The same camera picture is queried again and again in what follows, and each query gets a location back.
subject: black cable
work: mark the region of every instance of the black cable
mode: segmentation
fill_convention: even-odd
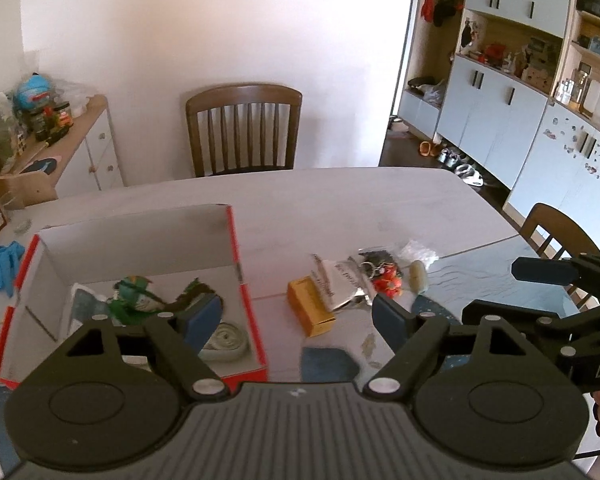
[[[589,451],[588,453],[578,453],[576,456],[573,457],[573,459],[578,460],[580,458],[591,458],[592,456],[600,456],[600,450]]]

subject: red and white box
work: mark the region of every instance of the red and white box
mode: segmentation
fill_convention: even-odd
[[[17,386],[68,335],[74,283],[107,297],[125,276],[152,280],[174,301],[199,278],[224,300],[222,319],[249,335],[249,351],[210,367],[235,389],[267,381],[267,361],[242,280],[231,206],[213,204],[49,227],[35,235],[16,279],[17,301],[0,334],[0,380]]]

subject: yellow box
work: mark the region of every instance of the yellow box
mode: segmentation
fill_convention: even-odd
[[[331,330],[336,317],[324,307],[311,277],[290,282],[286,297],[308,337]]]

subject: gray ribbed plate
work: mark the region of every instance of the gray ribbed plate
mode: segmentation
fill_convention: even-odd
[[[76,474],[26,463],[10,476],[11,480],[585,478],[570,463],[522,473],[467,465],[420,436],[399,404],[366,400],[352,384],[265,383],[245,384],[227,402],[195,407],[170,443],[134,464]]]

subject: dining table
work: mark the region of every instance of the dining table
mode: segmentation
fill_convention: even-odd
[[[302,380],[306,348],[340,348],[368,381],[393,355],[369,309],[336,313],[330,332],[307,338],[286,300],[289,282],[309,275],[312,254],[345,260],[363,248],[416,240],[436,253],[427,297],[453,316],[474,299],[577,313],[564,289],[520,283],[510,275],[519,256],[535,256],[516,229],[453,173],[429,168],[334,168],[247,173],[176,180],[95,192],[30,206],[32,226],[0,245],[24,246],[33,234],[96,218],[208,203],[233,208],[242,273],[267,355],[269,380]],[[398,302],[410,310],[416,296]],[[0,328],[13,299],[0,292]],[[592,399],[585,395],[592,406]],[[579,452],[600,449],[590,416]],[[576,461],[588,470],[594,459]]]

